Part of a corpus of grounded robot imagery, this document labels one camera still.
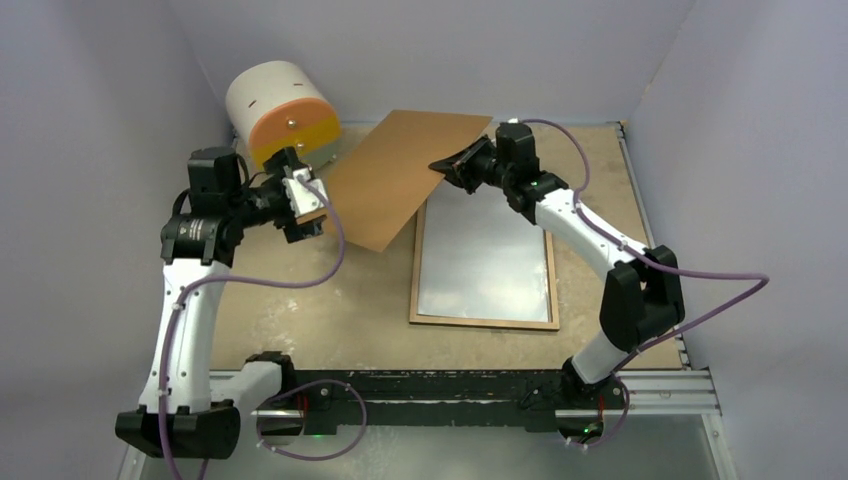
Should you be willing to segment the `brown cardboard backing board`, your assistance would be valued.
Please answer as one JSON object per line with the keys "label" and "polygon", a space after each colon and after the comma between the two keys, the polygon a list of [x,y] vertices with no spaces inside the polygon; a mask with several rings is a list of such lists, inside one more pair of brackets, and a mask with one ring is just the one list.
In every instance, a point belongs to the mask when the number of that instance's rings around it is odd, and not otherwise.
{"label": "brown cardboard backing board", "polygon": [[429,168],[477,140],[491,116],[393,110],[325,177],[346,241],[382,252],[442,181]]}

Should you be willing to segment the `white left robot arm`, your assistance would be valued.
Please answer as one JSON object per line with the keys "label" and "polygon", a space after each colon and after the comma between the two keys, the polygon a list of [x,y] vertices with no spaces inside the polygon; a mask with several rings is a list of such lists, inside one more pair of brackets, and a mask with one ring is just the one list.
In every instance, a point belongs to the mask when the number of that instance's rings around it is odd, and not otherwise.
{"label": "white left robot arm", "polygon": [[215,324],[236,249],[246,230],[265,224],[290,243],[319,236],[326,193],[292,147],[263,164],[259,185],[231,147],[193,152],[187,170],[189,185],[160,233],[164,296],[152,366],[137,406],[118,414],[114,429],[151,457],[223,460],[255,406],[284,409],[298,395],[293,363],[278,351],[251,355],[221,386],[211,383]]}

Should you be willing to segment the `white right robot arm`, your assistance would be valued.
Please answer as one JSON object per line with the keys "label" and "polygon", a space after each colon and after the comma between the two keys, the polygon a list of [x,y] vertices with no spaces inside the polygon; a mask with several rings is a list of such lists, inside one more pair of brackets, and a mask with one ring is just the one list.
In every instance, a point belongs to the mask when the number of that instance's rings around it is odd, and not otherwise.
{"label": "white right robot arm", "polygon": [[542,168],[529,123],[504,122],[429,168],[467,194],[483,184],[500,189],[513,211],[563,240],[603,280],[600,331],[562,367],[569,404],[588,405],[637,350],[684,320],[674,252],[631,239],[584,206],[576,189]]}

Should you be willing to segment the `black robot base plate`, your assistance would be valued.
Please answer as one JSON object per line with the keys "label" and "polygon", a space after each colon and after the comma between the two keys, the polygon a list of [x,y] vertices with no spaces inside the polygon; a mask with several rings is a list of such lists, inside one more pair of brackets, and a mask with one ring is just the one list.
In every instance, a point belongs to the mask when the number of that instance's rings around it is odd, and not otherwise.
{"label": "black robot base plate", "polygon": [[531,433],[595,435],[622,413],[624,390],[612,380],[592,392],[568,386],[559,369],[304,370],[289,376],[290,398],[253,411],[261,419],[302,420],[306,435],[341,426],[515,427]]}

